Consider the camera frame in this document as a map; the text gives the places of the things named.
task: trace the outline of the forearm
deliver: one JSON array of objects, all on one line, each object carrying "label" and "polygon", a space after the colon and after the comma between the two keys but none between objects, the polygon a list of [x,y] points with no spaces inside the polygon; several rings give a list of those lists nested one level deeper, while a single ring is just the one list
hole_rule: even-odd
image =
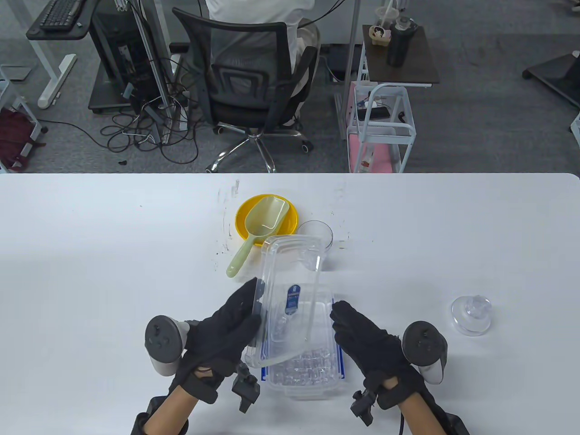
[{"label": "forearm", "polygon": [[[386,380],[383,386],[391,389],[396,384],[397,379],[393,378]],[[419,393],[410,395],[399,404],[399,409],[413,435],[445,435],[441,424]]]},{"label": "forearm", "polygon": [[158,410],[149,417],[143,430],[147,435],[177,435],[198,400],[178,386],[165,399]]}]

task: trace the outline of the computer tower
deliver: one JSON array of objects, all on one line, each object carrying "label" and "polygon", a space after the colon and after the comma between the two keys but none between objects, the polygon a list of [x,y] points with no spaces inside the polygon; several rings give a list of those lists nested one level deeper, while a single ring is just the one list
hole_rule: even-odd
[{"label": "computer tower", "polygon": [[[160,96],[131,8],[119,11],[113,1],[99,2],[92,18],[91,37],[114,92],[129,96],[135,113]],[[129,84],[133,88],[130,95]]]}]

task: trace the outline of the gloved hand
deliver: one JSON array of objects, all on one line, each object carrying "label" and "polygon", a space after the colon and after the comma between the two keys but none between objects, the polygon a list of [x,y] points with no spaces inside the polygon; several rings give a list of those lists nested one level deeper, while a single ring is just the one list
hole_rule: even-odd
[{"label": "gloved hand", "polygon": [[344,300],[332,304],[330,317],[336,343],[365,376],[364,386],[378,394],[379,405],[381,394],[387,394],[387,390],[377,385],[396,376],[399,384],[423,397],[446,433],[454,433],[445,411],[429,393],[423,376],[405,358],[399,337],[379,329]]},{"label": "gloved hand", "polygon": [[199,377],[207,386],[217,389],[223,379],[235,372],[242,351],[260,327],[260,315],[252,314],[256,278],[237,289],[211,317],[199,323],[188,322],[184,353],[169,392],[182,385],[195,370],[211,369],[212,376]]}]

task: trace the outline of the keyboard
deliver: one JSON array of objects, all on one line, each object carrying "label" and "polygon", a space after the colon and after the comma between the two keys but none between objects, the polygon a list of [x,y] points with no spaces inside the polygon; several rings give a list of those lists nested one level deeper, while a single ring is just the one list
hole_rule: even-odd
[{"label": "keyboard", "polygon": [[71,30],[84,3],[85,0],[50,0],[39,27],[45,31]]}]

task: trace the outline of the chrome chair leg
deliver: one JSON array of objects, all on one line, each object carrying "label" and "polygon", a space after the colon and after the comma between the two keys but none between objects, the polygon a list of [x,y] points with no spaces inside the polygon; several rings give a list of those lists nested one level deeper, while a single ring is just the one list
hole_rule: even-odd
[{"label": "chrome chair leg", "polygon": [[266,164],[266,170],[269,173],[276,172],[276,166],[274,165],[274,160],[272,159],[272,156],[270,155],[268,148],[266,148],[261,138],[254,137],[253,139],[256,142],[256,145],[258,146],[258,150],[260,151],[262,158],[264,159],[264,163]]},{"label": "chrome chair leg", "polygon": [[306,137],[306,135],[298,130],[274,130],[273,132],[264,133],[263,137],[296,137],[302,141],[302,151],[309,153],[314,149],[312,142]]},{"label": "chrome chair leg", "polygon": [[274,130],[273,132],[264,133],[265,137],[299,137],[302,140],[305,139],[305,135],[298,130]]},{"label": "chrome chair leg", "polygon": [[243,129],[239,128],[239,127],[236,127],[235,125],[226,124],[225,122],[218,122],[217,123],[217,126],[218,127],[223,127],[225,129],[231,130],[233,132],[242,133],[243,135],[246,134],[246,131],[245,130],[243,130]]},{"label": "chrome chair leg", "polygon": [[217,172],[218,171],[218,166],[220,165],[220,163],[222,162],[222,160],[224,160],[231,153],[234,153],[242,145],[245,145],[246,143],[248,143],[249,140],[250,140],[250,138],[249,137],[246,137],[242,142],[237,143],[235,145],[232,145],[231,147],[226,148],[225,150],[223,150],[221,153],[219,153],[217,159],[215,159],[215,162],[213,162],[210,166],[208,166],[207,168],[205,168],[205,171],[207,173],[215,173],[215,172]]}]

